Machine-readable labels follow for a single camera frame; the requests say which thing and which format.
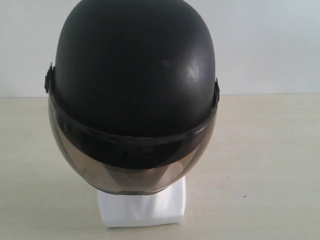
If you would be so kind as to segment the white mannequin head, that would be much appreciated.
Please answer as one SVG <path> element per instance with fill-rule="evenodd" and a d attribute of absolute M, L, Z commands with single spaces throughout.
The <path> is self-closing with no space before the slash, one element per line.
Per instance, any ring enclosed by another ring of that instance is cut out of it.
<path fill-rule="evenodd" d="M 115 195 L 98 190 L 97 199 L 101 219 L 110 228 L 177 224 L 186 209 L 186 178 L 152 195 Z"/>

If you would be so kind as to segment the black helmet with visor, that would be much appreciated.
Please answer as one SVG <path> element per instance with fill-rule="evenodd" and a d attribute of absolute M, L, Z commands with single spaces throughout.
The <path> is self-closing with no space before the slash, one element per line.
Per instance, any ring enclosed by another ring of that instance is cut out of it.
<path fill-rule="evenodd" d="M 87 183 L 152 195 L 181 179 L 213 133 L 213 41 L 183 0 L 82 0 L 45 77 L 52 134 Z"/>

